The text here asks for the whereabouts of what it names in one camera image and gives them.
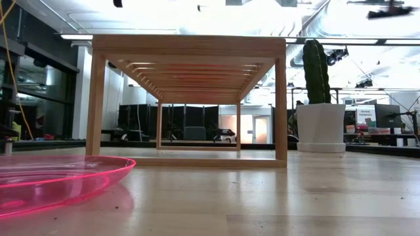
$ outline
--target doorway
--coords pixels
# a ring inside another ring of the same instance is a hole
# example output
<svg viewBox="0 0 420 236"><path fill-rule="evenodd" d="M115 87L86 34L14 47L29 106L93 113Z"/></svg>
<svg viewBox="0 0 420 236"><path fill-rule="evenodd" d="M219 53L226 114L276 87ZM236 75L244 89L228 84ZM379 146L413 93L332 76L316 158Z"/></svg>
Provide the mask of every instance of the doorway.
<svg viewBox="0 0 420 236"><path fill-rule="evenodd" d="M271 143L270 134L270 116L254 115L253 116L253 144L269 144Z"/></svg>

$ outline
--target light fixture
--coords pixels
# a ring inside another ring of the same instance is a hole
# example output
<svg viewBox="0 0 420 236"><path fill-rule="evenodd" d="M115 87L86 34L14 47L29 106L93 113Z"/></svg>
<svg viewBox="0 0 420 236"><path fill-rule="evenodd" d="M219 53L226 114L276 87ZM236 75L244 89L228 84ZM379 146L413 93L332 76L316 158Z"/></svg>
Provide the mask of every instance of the light fixture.
<svg viewBox="0 0 420 236"><path fill-rule="evenodd" d="M320 44L338 44L338 45L360 45L360 44L376 44L378 40L376 39L346 39L346 38L336 38L336 39L317 39Z"/></svg>
<svg viewBox="0 0 420 236"><path fill-rule="evenodd" d="M285 38L286 43L296 43L297 39L292 39L292 38Z"/></svg>
<svg viewBox="0 0 420 236"><path fill-rule="evenodd" d="M61 38L63 39L68 39L68 40L92 40L93 39L93 35L83 35L83 34L64 34L64 35L60 35Z"/></svg>
<svg viewBox="0 0 420 236"><path fill-rule="evenodd" d="M419 45L420 39L387 39L386 45Z"/></svg>
<svg viewBox="0 0 420 236"><path fill-rule="evenodd" d="M372 79L368 78L368 79L364 79L363 81L360 81L359 83L356 84L356 89L364 89L366 87L372 87L373 86L373 81Z"/></svg>
<svg viewBox="0 0 420 236"><path fill-rule="evenodd" d="M334 66L336 62L341 61L348 55L347 46L344 49L335 49L332 53L327 55L327 65Z"/></svg>

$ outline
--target cable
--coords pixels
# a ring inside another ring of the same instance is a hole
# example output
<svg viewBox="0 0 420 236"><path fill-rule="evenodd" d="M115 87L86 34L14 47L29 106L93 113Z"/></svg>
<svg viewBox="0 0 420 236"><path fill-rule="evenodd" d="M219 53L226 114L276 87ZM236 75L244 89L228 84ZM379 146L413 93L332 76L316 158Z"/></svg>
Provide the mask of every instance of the cable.
<svg viewBox="0 0 420 236"><path fill-rule="evenodd" d="M11 54L9 52L9 44L8 44L8 40L7 40L6 27L3 24L3 22L5 21L7 15L12 10L13 6L16 4L16 1L17 0L13 0L12 5L9 7L9 9L7 9L6 13L3 15L3 7L2 7L2 4L1 4L2 2L0 0L0 16L1 16L0 24L3 27L3 33L4 33L3 35L5 36L7 60L9 61L10 74L12 75L13 85L14 85L14 89L16 91L16 96L17 96L17 99L18 99L20 112L22 113L22 118L23 118L23 120L25 122L26 128L27 128L27 130L29 132L29 135L31 137L31 140L33 140L33 135L32 135L32 132L31 132L31 128L29 127L29 124L26 121L25 112L24 112L24 109L22 108L22 103L20 102L20 98L19 98L19 95L18 95L18 85L17 85L16 79L14 77L14 71L13 71L13 66L12 66Z"/></svg>

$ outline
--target ceiling light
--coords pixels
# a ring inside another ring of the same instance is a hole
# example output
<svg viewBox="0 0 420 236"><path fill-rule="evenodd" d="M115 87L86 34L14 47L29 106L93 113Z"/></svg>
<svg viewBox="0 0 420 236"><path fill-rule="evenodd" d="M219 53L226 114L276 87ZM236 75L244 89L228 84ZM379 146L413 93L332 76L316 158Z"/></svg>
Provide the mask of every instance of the ceiling light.
<svg viewBox="0 0 420 236"><path fill-rule="evenodd" d="M68 40L92 40L93 35L82 35L82 34L61 35L61 38L68 39Z"/></svg>
<svg viewBox="0 0 420 236"><path fill-rule="evenodd" d="M135 65L150 65L150 64L155 64L153 62L133 62L132 64Z"/></svg>
<svg viewBox="0 0 420 236"><path fill-rule="evenodd" d="M386 45L420 45L420 39L388 39Z"/></svg>
<svg viewBox="0 0 420 236"><path fill-rule="evenodd" d="M285 38L286 43L296 43L297 39L290 39L290 38Z"/></svg>
<svg viewBox="0 0 420 236"><path fill-rule="evenodd" d="M346 38L336 38L336 39L317 39L321 44L338 44L338 45L364 45L364 44L376 44L378 40L376 39L346 39Z"/></svg>

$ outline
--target wooden table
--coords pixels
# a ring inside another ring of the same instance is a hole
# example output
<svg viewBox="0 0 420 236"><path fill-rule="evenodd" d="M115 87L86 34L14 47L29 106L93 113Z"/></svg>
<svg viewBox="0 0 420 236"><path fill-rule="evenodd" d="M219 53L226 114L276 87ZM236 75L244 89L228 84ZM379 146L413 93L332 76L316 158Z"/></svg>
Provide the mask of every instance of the wooden table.
<svg viewBox="0 0 420 236"><path fill-rule="evenodd" d="M211 151L240 150L240 102L275 66L276 160L193 160L219 166L287 165L285 40L276 37L191 35L94 35L87 127L87 155L98 155L102 128L104 74L109 60L158 99L158 149L161 146L162 104L231 104L237 109L236 147L203 147Z"/></svg>

